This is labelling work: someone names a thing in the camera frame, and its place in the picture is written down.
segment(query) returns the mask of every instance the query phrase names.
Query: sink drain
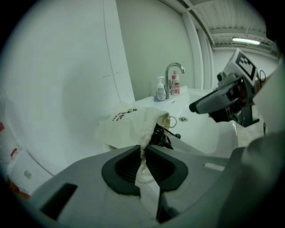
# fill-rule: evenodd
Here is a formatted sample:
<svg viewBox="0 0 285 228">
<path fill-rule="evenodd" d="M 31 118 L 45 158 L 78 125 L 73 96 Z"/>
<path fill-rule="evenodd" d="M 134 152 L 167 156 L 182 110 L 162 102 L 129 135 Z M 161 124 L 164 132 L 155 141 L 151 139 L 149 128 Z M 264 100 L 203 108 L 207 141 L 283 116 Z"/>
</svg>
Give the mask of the sink drain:
<svg viewBox="0 0 285 228">
<path fill-rule="evenodd" d="M 181 122 L 187 122 L 187 118 L 186 118 L 186 117 L 179 117 L 179 121 L 181 121 Z"/>
</svg>

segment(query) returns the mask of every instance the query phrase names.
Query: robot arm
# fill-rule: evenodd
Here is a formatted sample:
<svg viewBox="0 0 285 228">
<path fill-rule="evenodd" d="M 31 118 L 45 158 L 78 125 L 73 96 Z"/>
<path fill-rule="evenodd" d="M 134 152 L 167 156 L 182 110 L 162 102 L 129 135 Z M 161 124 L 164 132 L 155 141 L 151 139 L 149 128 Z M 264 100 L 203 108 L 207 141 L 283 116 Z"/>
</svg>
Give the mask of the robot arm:
<svg viewBox="0 0 285 228">
<path fill-rule="evenodd" d="M 189 109 L 198 114 L 209 113 L 216 122 L 234 120 L 243 127 L 250 126 L 259 121 L 252 119 L 256 77 L 257 67 L 237 49 L 223 72 L 217 75 L 217 89 L 192 103 Z M 247 103 L 239 99 L 241 87 L 246 92 Z"/>
</svg>

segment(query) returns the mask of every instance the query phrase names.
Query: soap dispenser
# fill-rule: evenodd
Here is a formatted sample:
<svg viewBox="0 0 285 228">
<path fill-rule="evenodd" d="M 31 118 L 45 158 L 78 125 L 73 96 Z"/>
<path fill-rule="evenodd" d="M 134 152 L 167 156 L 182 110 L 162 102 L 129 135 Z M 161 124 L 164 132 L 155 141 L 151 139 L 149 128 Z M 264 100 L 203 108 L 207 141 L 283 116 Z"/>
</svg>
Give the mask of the soap dispenser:
<svg viewBox="0 0 285 228">
<path fill-rule="evenodd" d="M 164 84 L 162 84 L 161 80 L 164 78 L 164 76 L 157 77 L 159 80 L 159 83 L 157 84 L 156 87 L 156 97 L 159 101 L 164 101 L 165 100 L 165 89 L 164 89 Z"/>
</svg>

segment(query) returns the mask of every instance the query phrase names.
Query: white sink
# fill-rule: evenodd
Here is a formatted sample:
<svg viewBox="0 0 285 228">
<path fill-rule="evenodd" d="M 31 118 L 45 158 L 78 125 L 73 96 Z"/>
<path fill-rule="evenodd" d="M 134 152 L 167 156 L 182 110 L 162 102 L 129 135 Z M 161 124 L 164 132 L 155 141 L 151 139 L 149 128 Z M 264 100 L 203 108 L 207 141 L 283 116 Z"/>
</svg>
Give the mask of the white sink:
<svg viewBox="0 0 285 228">
<path fill-rule="evenodd" d="M 235 122 L 216 123 L 208 114 L 197 114 L 189 110 L 192 102 L 211 91 L 185 87 L 181 90 L 182 94 L 171 96 L 163 102 L 155 102 L 149 97 L 136 101 L 134 105 L 166 110 L 177 119 L 177 125 L 170 129 L 172 133 L 181 135 L 180 140 L 171 137 L 175 149 L 186 153 L 230 157 L 232 151 L 238 147 Z M 179 117 L 185 117 L 187 121 L 181 122 Z"/>
</svg>

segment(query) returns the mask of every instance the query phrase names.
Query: cloth bag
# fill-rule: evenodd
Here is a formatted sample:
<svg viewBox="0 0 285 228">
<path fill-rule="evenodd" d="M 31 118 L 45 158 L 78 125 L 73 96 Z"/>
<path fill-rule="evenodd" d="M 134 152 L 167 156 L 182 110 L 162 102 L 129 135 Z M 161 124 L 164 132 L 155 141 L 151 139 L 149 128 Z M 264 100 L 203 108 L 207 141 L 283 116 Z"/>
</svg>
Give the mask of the cloth bag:
<svg viewBox="0 0 285 228">
<path fill-rule="evenodd" d="M 140 145 L 143 151 L 156 123 L 169 128 L 169 113 L 153 107 L 130 108 L 122 104 L 107 120 L 99 123 L 94 137 L 115 148 Z"/>
</svg>

